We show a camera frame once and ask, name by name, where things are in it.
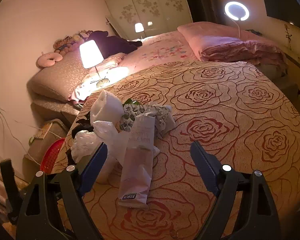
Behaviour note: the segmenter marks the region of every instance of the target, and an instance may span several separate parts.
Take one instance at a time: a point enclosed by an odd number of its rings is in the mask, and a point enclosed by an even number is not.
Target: lamp stand
[[[239,26],[239,24],[237,24],[237,22],[234,20],[234,19],[231,19],[226,13],[224,13],[230,20],[232,20],[234,23],[235,23],[235,25],[237,25],[237,27],[238,27],[238,33],[239,33],[239,39],[241,39],[241,29],[240,29],[240,26]]]
[[[100,80],[97,82],[97,87],[104,87],[109,82],[109,79],[108,78],[101,78],[100,74],[97,70],[97,67],[94,66],[94,68],[96,69],[96,72],[98,73],[98,76],[100,78]]]

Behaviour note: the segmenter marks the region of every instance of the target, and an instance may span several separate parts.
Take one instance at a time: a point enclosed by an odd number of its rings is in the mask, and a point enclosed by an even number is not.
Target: pink blanket
[[[188,42],[178,31],[148,37],[142,43],[141,47],[126,55],[119,65],[129,68],[130,74],[153,65],[197,60]]]
[[[202,61],[234,62],[248,61],[254,65],[275,64],[285,69],[285,55],[270,40],[251,32],[218,25],[211,22],[197,22],[182,25],[178,31],[185,37],[194,54]]]

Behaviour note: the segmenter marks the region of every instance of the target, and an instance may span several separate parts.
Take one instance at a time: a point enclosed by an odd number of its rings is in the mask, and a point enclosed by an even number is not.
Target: folded pink blanket
[[[248,61],[254,65],[275,64],[282,70],[286,68],[282,50],[273,41],[251,32],[241,31],[239,39],[238,29],[211,22],[181,25],[178,31],[201,61]]]

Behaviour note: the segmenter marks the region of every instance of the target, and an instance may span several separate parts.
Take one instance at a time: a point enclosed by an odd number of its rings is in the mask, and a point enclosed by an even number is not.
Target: stuffed toy
[[[38,58],[38,65],[40,67],[51,67],[55,64],[55,62],[60,60],[62,60],[62,55],[59,53],[42,53],[42,56]]]
[[[117,36],[108,37],[108,32],[103,31],[92,32],[87,38],[87,41],[90,40],[96,42],[103,58],[107,58],[120,52],[129,54],[142,46],[141,41],[127,41]]]
[[[53,44],[53,48],[55,49],[54,52],[64,56],[68,52],[78,49],[79,46],[86,41],[90,33],[92,33],[92,31],[83,30],[78,34],[74,34],[72,37],[67,36],[62,40],[56,41]]]

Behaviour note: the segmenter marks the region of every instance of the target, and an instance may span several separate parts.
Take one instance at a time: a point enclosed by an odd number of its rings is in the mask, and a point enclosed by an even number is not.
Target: red plastic basket
[[[46,174],[50,174],[52,172],[53,165],[58,157],[60,149],[65,141],[65,138],[61,138],[55,141],[47,150],[44,155],[41,165],[40,171],[44,171]]]

